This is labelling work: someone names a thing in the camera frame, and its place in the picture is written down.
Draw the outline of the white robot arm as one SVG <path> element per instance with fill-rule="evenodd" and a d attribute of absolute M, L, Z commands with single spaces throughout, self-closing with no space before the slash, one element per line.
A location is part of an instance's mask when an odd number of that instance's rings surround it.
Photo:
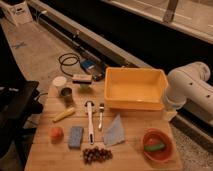
<path fill-rule="evenodd" d="M 198 119 L 213 127 L 213 86 L 208 84 L 210 69 L 203 62 L 193 62 L 171 70 L 162 95 L 165 119 L 171 121 L 177 110 L 185 107 Z"/>

